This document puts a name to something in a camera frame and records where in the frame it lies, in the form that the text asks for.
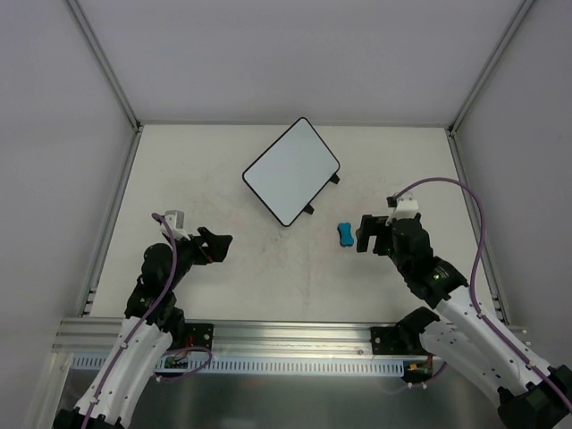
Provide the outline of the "blue whiteboard eraser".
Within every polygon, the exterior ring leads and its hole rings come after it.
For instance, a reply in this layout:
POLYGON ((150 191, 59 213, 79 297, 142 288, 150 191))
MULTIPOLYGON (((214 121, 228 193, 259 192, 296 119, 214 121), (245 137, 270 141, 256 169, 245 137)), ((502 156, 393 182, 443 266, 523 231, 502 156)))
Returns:
POLYGON ((339 223, 337 231, 339 233, 339 243, 341 247, 350 248, 354 246, 355 240, 350 223, 339 223))

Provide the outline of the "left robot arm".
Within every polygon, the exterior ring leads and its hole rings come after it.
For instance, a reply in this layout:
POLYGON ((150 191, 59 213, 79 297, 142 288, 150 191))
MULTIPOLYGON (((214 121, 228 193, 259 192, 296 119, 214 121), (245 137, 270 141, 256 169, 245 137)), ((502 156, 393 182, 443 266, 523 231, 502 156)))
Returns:
POLYGON ((94 381, 71 410, 61 409, 54 428, 127 428, 160 358, 170 349, 207 354, 205 346, 187 342, 190 331, 176 307, 174 289, 195 265, 221 263, 233 241, 205 227, 181 235, 165 226, 165 243, 149 246, 131 293, 120 331, 94 381))

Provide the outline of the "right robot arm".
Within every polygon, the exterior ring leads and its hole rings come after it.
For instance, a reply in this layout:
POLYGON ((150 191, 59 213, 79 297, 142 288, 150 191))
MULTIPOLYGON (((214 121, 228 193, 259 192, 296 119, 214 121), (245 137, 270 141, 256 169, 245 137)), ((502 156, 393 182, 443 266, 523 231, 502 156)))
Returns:
POLYGON ((424 305, 375 347, 425 351, 464 375, 496 406, 508 428, 554 428, 571 413, 571 371, 535 354, 471 294, 467 279, 436 256, 420 217, 365 214, 357 252, 388 257, 424 305))

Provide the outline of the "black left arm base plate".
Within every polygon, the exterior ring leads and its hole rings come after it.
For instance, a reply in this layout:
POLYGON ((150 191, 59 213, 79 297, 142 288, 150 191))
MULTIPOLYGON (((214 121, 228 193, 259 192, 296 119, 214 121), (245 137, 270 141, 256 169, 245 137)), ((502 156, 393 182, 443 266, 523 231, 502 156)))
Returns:
POLYGON ((185 347, 201 347, 211 349, 214 340, 215 326, 207 323, 185 323, 185 347))

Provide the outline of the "white board with black frame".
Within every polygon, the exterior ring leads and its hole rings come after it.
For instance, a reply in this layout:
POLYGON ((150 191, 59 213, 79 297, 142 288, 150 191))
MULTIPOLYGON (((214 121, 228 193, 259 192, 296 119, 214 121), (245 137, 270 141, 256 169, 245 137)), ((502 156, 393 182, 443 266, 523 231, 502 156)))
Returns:
POLYGON ((242 173, 242 180, 283 227, 303 213, 328 183, 338 183, 340 161, 311 122, 298 118, 242 173))

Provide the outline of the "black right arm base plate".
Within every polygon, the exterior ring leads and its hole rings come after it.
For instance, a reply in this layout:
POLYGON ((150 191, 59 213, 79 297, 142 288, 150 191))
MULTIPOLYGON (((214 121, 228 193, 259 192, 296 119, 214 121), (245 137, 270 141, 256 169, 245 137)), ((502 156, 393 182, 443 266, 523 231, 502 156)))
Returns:
POLYGON ((372 326, 369 332, 374 356, 400 355, 407 350, 394 326, 372 326))

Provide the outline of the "aluminium front rail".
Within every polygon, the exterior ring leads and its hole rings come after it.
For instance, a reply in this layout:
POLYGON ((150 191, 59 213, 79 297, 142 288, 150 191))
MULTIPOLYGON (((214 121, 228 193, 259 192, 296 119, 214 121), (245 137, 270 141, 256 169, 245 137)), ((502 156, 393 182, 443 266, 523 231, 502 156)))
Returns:
MULTIPOLYGON (((190 321, 214 325, 212 352, 245 358, 369 358, 369 329, 382 323, 190 321)), ((107 352, 119 335, 120 318, 64 318, 53 352, 107 352)))

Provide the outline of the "right aluminium frame post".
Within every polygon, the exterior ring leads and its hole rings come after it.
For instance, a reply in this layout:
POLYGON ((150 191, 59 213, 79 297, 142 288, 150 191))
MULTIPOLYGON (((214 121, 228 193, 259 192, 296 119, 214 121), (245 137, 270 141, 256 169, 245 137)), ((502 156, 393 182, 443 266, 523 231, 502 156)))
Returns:
POLYGON ((455 114, 453 121, 449 125, 448 132, 451 136, 454 136, 458 132, 462 123, 468 117, 473 105, 484 91, 486 84, 492 77, 496 68, 499 66, 501 59, 509 49, 511 42, 519 32, 525 18, 531 12, 535 4, 535 0, 523 0, 519 2, 516 11, 511 15, 506 27, 501 32, 499 39, 495 43, 491 53, 488 55, 482 69, 479 71, 473 85, 468 91, 467 96, 455 114))

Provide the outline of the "aluminium frame post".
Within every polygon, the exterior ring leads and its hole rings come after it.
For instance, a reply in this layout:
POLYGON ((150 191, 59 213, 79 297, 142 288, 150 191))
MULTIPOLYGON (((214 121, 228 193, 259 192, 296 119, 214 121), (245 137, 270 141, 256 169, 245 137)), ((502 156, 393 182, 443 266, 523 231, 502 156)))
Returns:
POLYGON ((127 122, 133 130, 138 131, 140 127, 140 120, 135 114, 135 111, 126 96, 126 93, 122 88, 122 84, 118 80, 114 68, 110 63, 97 37, 96 32, 93 30, 88 16, 80 4, 80 1, 65 0, 64 3, 67 6, 76 25, 78 26, 81 36, 87 43, 90 53, 94 56, 98 68, 103 73, 106 83, 110 87, 127 122))
POLYGON ((479 71, 473 85, 468 91, 467 96, 455 114, 453 121, 449 125, 448 132, 451 136, 454 136, 458 132, 462 123, 468 117, 473 105, 484 91, 486 84, 492 77, 496 68, 499 66, 501 59, 509 49, 511 42, 519 32, 525 18, 531 12, 535 4, 535 0, 523 0, 519 2, 516 11, 511 15, 506 27, 501 32, 499 39, 495 43, 491 53, 488 55, 482 69, 479 71))

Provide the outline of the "left aluminium frame post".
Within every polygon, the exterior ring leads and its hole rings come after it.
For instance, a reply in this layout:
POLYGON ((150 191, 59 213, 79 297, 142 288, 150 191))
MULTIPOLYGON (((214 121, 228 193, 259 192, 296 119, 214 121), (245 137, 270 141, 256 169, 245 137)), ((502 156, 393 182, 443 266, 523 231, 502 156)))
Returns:
POLYGON ((126 93, 122 88, 122 84, 118 80, 114 68, 110 63, 97 37, 96 32, 93 30, 88 16, 80 4, 80 1, 65 0, 64 3, 67 6, 76 25, 78 26, 81 36, 87 43, 90 53, 94 56, 98 68, 103 73, 106 83, 110 87, 127 122, 133 130, 138 131, 140 127, 140 120, 135 114, 135 111, 126 96, 126 93))

